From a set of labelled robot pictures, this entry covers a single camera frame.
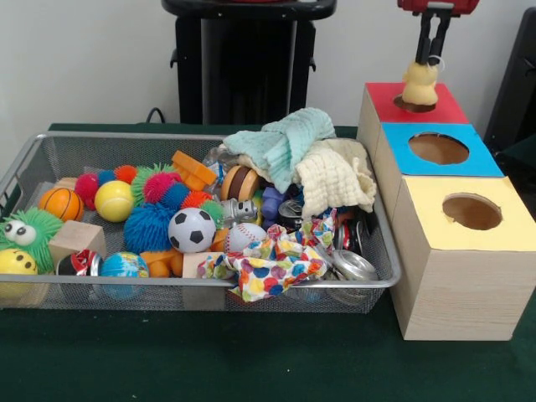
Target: yellow smiley ball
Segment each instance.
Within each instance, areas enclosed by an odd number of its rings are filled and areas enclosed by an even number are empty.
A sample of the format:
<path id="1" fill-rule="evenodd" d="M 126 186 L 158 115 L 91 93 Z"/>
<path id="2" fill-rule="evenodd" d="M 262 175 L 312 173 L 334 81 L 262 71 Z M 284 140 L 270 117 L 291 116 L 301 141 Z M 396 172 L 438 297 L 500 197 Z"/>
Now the yellow smiley ball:
<path id="1" fill-rule="evenodd" d="M 17 249 L 0 251 L 0 274 L 37 275 L 37 265 L 32 256 Z M 0 299 L 17 299 L 24 296 L 32 284 L 0 283 Z"/>

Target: green fuzzy ball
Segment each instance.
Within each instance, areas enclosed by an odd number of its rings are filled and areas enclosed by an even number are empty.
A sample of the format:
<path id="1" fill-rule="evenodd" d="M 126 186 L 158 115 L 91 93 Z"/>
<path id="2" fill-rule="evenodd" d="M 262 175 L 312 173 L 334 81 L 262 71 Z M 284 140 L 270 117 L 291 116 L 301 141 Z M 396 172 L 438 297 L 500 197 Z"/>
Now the green fuzzy ball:
<path id="1" fill-rule="evenodd" d="M 175 169 L 171 165 L 160 165 L 156 163 L 150 168 L 147 166 L 138 167 L 137 175 L 131 183 L 131 192 L 132 197 L 134 197 L 135 207 L 141 207 L 145 203 L 143 188 L 147 180 L 157 173 L 175 173 Z"/>
<path id="2" fill-rule="evenodd" d="M 14 220 L 19 220 L 35 229 L 36 237 L 30 245 L 18 244 L 17 236 L 14 233 L 12 234 L 15 236 L 13 240 L 6 237 L 6 226 Z M 54 272 L 49 241 L 58 233 L 63 224 L 61 219 L 37 208 L 31 208 L 26 212 L 18 211 L 0 224 L 0 250 L 19 249 L 26 251 L 35 260 L 39 274 Z"/>
<path id="3" fill-rule="evenodd" d="M 207 200 L 201 204 L 200 208 L 210 215 L 210 218 L 216 224 L 217 229 L 224 227 L 224 207 L 216 201 Z"/>

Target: circular hole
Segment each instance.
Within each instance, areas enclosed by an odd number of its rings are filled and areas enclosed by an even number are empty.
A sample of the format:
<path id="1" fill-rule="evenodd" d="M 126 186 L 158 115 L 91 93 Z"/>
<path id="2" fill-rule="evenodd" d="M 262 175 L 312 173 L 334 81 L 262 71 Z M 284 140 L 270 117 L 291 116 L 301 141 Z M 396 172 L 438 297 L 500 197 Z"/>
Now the circular hole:
<path id="1" fill-rule="evenodd" d="M 400 109 L 411 111 L 413 113 L 426 113 L 428 111 L 433 111 L 436 108 L 436 105 L 416 105 L 415 103 L 404 102 L 402 95 L 396 96 L 393 99 L 393 103 Z"/>
<path id="2" fill-rule="evenodd" d="M 411 151 L 438 165 L 453 165 L 469 158 L 469 148 L 457 139 L 437 132 L 423 132 L 410 138 Z"/>
<path id="3" fill-rule="evenodd" d="M 503 220 L 501 209 L 489 199 L 476 194 L 452 194 L 443 202 L 443 212 L 469 229 L 489 230 Z"/>

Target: metal basket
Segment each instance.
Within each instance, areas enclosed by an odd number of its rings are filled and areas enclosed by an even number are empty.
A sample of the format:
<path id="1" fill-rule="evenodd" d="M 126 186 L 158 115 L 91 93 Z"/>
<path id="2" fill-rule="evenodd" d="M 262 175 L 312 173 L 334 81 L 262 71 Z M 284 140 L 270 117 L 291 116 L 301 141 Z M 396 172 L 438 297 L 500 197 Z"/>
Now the metal basket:
<path id="1" fill-rule="evenodd" d="M 0 182 L 2 215 L 36 205 L 61 178 L 113 169 L 122 164 L 170 163 L 180 149 L 198 160 L 223 136 L 47 132 L 31 139 Z M 374 204 L 363 256 L 379 281 L 309 281 L 283 295 L 245 303 L 228 291 L 230 281 L 0 275 L 0 307 L 102 310 L 208 310 L 243 312 L 369 312 L 383 291 L 400 278 L 393 236 L 380 196 Z M 104 228 L 109 254 L 125 249 L 122 224 L 85 212 L 84 221 Z M 19 296 L 2 297 L 15 286 Z M 130 296 L 127 300 L 117 295 Z"/>

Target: blue puffer ball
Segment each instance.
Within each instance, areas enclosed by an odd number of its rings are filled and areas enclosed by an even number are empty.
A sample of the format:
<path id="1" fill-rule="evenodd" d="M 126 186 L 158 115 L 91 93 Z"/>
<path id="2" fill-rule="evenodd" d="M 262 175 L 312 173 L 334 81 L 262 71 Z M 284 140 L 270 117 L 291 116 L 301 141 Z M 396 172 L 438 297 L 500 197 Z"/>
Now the blue puffer ball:
<path id="1" fill-rule="evenodd" d="M 136 254 L 170 250 L 167 231 L 175 212 L 161 204 L 143 204 L 134 208 L 125 222 L 126 249 Z"/>
<path id="2" fill-rule="evenodd" d="M 99 178 L 99 187 L 103 184 L 116 180 L 116 174 L 113 172 L 113 170 L 102 171 L 97 174 L 97 177 Z"/>
<path id="3" fill-rule="evenodd" d="M 190 194 L 188 187 L 182 183 L 176 183 L 164 194 L 160 202 L 163 206 L 177 212 L 181 209 L 188 194 Z"/>

